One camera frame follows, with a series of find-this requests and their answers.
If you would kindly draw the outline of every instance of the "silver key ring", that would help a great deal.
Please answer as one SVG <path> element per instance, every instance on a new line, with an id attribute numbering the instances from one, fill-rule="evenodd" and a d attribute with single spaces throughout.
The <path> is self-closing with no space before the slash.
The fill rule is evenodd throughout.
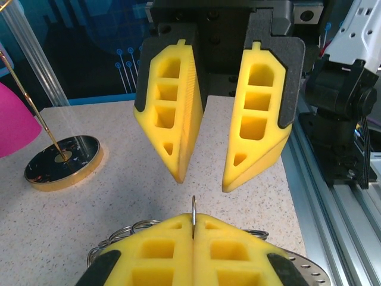
<path id="1" fill-rule="evenodd" d="M 196 228 L 196 197 L 192 197 L 192 238 L 195 238 L 195 228 Z"/>

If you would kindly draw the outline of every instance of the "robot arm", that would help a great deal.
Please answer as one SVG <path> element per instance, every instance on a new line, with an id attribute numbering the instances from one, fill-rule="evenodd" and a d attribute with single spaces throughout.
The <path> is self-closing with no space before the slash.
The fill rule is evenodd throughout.
<path id="1" fill-rule="evenodd" d="M 301 114 L 300 121 L 328 184 L 355 179 L 366 189 L 369 180 L 377 178 L 369 167 L 366 116 L 377 99 L 373 86 L 381 64 L 380 13 L 380 0 L 355 0 L 306 84 L 305 99 L 318 109 L 316 114 Z M 360 121 L 364 154 L 353 137 Z"/>
<path id="2" fill-rule="evenodd" d="M 351 66 L 356 60 L 376 73 L 381 64 L 381 0 L 354 0 L 341 29 L 325 50 L 329 60 Z"/>

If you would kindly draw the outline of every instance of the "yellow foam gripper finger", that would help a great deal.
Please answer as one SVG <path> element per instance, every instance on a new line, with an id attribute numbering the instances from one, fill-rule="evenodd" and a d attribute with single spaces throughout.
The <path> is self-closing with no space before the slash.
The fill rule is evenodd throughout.
<path id="1" fill-rule="evenodd" d="M 203 109 L 191 45 L 179 40 L 151 60 L 146 106 L 134 115 L 176 182 L 185 179 Z"/>
<path id="2" fill-rule="evenodd" d="M 231 192 L 280 157 L 291 127 L 278 126 L 286 69 L 254 42 L 244 50 L 230 124 L 222 190 Z"/>

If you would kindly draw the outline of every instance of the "white robot part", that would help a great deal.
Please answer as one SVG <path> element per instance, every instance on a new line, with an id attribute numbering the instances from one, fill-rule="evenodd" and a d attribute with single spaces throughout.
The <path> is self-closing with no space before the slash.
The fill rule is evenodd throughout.
<path id="1" fill-rule="evenodd" d="M 347 65 L 364 60 L 365 68 L 376 73 L 381 65 L 381 0 L 354 0 L 324 54 Z"/>

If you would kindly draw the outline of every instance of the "round base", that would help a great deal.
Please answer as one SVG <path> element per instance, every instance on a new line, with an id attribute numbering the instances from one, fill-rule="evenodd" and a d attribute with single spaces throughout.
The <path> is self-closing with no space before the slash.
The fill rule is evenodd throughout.
<path id="1" fill-rule="evenodd" d="M 72 186 L 90 175 L 100 164 L 103 150 L 99 141 L 80 135 L 58 141 L 63 160 L 54 145 L 38 153 L 26 166 L 24 176 L 40 191 L 56 191 Z"/>

